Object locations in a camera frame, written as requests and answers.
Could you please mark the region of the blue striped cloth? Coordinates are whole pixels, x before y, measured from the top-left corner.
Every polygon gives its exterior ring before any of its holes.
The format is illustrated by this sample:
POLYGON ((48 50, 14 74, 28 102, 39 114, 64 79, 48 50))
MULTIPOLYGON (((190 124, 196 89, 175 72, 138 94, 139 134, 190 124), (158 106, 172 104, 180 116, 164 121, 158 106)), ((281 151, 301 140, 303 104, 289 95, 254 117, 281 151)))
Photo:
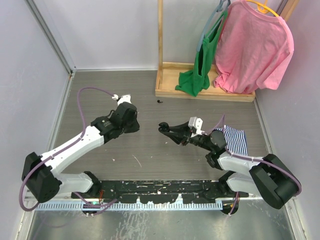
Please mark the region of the blue striped cloth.
POLYGON ((248 155, 246 134, 243 130, 224 125, 224 137, 227 150, 238 155, 248 155))

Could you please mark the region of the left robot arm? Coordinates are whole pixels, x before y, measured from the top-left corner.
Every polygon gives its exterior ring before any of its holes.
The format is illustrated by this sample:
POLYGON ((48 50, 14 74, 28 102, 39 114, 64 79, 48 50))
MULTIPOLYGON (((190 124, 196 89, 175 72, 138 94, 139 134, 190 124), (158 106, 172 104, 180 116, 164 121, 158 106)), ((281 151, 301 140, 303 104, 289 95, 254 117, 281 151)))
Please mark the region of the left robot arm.
POLYGON ((129 103, 118 104, 110 116, 101 116, 91 122, 83 133, 58 146, 25 158, 22 181, 39 203, 45 203, 56 195, 84 193, 88 198, 99 195, 102 184, 90 171, 65 174, 63 171, 91 150, 118 138, 121 134, 135 133, 140 129, 137 108, 129 103))

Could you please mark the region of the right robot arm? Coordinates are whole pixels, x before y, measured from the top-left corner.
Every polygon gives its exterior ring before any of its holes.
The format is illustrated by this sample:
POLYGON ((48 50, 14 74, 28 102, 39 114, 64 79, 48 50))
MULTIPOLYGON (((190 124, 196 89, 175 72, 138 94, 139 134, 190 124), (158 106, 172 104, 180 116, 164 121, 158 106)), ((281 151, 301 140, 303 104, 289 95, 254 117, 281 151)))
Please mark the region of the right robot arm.
POLYGON ((274 154, 252 157, 237 154, 228 149, 224 130, 202 130, 201 118, 169 126, 159 124, 159 132, 177 145, 192 144, 208 151, 208 164, 227 173, 220 179, 219 191, 225 197, 235 192, 260 196, 269 206, 281 209, 292 197, 302 192, 300 181, 274 154))

